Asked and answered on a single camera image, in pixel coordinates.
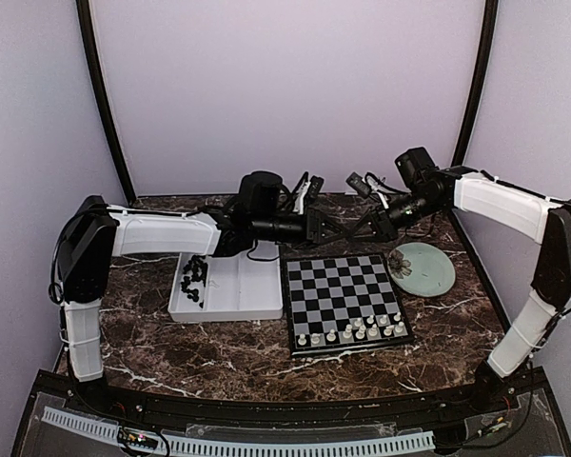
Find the black and grey chessboard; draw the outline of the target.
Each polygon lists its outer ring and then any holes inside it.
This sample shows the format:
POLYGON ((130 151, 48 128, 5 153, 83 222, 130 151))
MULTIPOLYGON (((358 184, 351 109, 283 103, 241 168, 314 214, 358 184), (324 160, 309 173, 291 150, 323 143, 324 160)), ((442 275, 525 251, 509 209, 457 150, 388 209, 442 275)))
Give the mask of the black and grey chessboard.
POLYGON ((295 357, 323 356, 346 350, 372 350, 403 346, 414 341, 412 328, 402 305, 400 294, 391 284, 385 256, 380 252, 353 254, 343 257, 287 259, 281 264, 284 311, 287 320, 290 355, 295 357), (393 316, 400 312, 404 332, 384 337, 384 328, 394 327, 393 316), (389 324, 382 326, 380 318, 387 315, 389 324), (375 317, 376 337, 368 336, 368 316, 375 317), (356 319, 363 320, 365 338, 356 341, 356 319), (343 343, 341 335, 346 325, 352 326, 352 341, 343 343), (336 340, 328 342, 331 329, 336 340), (311 335, 321 335, 318 346, 311 345, 311 335), (298 345, 301 334, 307 344, 298 345))

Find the white plastic parts tray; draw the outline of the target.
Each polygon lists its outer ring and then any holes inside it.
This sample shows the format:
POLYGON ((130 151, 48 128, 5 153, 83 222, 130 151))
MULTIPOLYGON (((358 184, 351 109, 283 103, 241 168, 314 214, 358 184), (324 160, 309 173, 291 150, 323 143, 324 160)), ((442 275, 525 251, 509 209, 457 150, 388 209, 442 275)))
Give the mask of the white plastic parts tray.
POLYGON ((282 317, 281 266, 278 249, 262 243, 253 258, 246 252, 234 257, 206 257, 208 262, 205 305, 199 308, 180 289, 182 268, 192 255, 179 256, 167 311, 175 322, 233 322, 276 320, 282 317), (220 288, 211 288, 211 280, 220 288))

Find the white chess king piece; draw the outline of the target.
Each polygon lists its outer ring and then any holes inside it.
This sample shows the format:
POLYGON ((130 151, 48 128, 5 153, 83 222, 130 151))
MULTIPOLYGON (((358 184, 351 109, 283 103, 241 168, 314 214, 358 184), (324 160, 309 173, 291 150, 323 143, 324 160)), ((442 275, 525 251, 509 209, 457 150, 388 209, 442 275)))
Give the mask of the white chess king piece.
POLYGON ((356 341, 362 341, 365 338, 365 326, 360 326, 356 329, 354 333, 354 338, 356 341))

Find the white chess rook piece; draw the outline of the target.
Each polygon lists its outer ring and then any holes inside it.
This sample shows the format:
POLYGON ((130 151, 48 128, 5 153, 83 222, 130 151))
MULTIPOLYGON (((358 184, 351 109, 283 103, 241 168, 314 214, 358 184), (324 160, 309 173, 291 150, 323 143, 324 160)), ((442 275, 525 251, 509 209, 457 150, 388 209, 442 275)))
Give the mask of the white chess rook piece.
POLYGON ((312 334, 310 341, 312 346, 318 346, 321 343, 321 335, 317 333, 312 334))

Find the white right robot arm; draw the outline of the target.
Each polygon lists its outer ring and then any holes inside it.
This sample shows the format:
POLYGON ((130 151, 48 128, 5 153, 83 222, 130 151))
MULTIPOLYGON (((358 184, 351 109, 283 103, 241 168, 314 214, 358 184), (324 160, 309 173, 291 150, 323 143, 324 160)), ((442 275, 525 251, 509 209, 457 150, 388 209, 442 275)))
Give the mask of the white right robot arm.
MULTIPOLYGON (((452 217, 462 228, 468 253, 478 255, 478 274, 487 290, 495 292, 506 318, 504 336, 485 364, 505 378, 533 359, 554 379, 571 377, 571 314, 544 335, 557 308, 540 295, 534 281, 544 247, 547 201, 560 207, 571 199, 571 163, 517 162, 512 171, 498 166, 489 173, 466 166, 412 167, 398 159, 387 170, 397 184, 390 188, 378 177, 381 194, 371 186, 357 191, 365 184, 363 174, 347 179, 345 188, 362 214, 350 223, 346 241, 393 248, 412 241, 412 231, 428 217, 452 217)), ((571 291, 565 298, 571 306, 571 291)))

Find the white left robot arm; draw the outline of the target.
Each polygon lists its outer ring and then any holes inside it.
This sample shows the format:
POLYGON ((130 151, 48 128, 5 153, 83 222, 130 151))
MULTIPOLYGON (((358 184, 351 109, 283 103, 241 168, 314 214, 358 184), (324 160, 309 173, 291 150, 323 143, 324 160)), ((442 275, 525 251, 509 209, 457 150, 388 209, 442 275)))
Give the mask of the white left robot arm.
POLYGON ((231 198, 222 206, 188 212, 109 205, 85 199, 62 228, 51 258, 48 294, 61 309, 71 376, 82 384, 79 401, 95 415, 115 407, 104 376, 100 312, 112 262, 129 255, 184 253, 229 258, 261 241, 321 246, 345 237, 346 228, 314 209, 249 209, 231 198))

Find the pile of black chess pieces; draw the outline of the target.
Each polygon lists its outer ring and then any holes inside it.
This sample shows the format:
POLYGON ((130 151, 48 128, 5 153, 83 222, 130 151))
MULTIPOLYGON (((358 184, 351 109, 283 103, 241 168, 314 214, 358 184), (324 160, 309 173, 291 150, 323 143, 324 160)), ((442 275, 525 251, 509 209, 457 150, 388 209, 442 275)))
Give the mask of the pile of black chess pieces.
POLYGON ((205 256, 192 255, 182 268, 180 289, 199 308, 205 305, 208 262, 205 256))

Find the light blue flower plate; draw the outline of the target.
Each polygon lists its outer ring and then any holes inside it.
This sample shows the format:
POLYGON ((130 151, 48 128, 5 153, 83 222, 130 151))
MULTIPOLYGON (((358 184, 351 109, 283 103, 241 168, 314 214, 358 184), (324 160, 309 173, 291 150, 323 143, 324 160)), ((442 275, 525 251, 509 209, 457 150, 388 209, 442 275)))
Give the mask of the light blue flower plate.
POLYGON ((399 288, 420 297, 444 295, 456 281, 449 257, 427 243, 406 243, 392 249, 387 256, 387 267, 399 288))

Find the black front rail base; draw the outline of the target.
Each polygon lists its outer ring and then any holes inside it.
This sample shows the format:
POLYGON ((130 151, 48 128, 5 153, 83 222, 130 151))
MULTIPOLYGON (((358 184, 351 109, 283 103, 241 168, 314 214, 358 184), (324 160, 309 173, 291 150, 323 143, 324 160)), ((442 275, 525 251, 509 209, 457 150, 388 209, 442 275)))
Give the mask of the black front rail base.
POLYGON ((487 410, 479 412, 468 404, 469 386, 374 399, 267 403, 186 398, 108 385, 75 387, 65 375, 40 370, 25 412, 31 413, 47 400, 125 426, 172 430, 193 425, 300 428, 393 423, 398 428, 454 427, 496 414, 513 423, 521 419, 556 421, 554 398, 542 369, 519 375, 512 387, 512 392, 500 391, 487 410))

